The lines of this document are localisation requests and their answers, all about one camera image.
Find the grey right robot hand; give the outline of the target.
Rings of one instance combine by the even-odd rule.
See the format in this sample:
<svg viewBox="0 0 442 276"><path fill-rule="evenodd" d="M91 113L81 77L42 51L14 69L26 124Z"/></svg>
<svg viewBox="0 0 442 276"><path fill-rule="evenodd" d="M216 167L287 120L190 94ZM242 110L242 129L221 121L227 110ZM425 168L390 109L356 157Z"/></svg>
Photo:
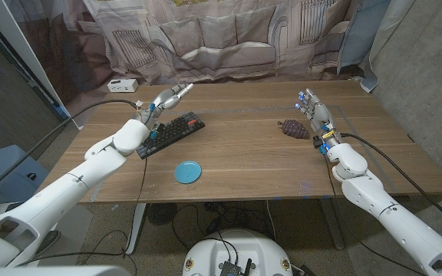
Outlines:
<svg viewBox="0 0 442 276"><path fill-rule="evenodd" d="M331 112L309 88L299 91L299 103L295 104L295 108L306 115L316 133L315 148L327 153L340 143Z"/></svg>

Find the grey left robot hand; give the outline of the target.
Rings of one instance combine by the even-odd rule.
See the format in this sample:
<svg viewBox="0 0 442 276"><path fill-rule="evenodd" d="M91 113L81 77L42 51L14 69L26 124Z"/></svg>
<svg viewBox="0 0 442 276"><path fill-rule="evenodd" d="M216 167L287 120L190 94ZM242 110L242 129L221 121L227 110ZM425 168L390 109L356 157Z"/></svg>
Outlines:
<svg viewBox="0 0 442 276"><path fill-rule="evenodd" d="M193 84L179 84L162 91L146 110L139 111L135 119L151 129L162 112L172 110L192 89Z"/></svg>

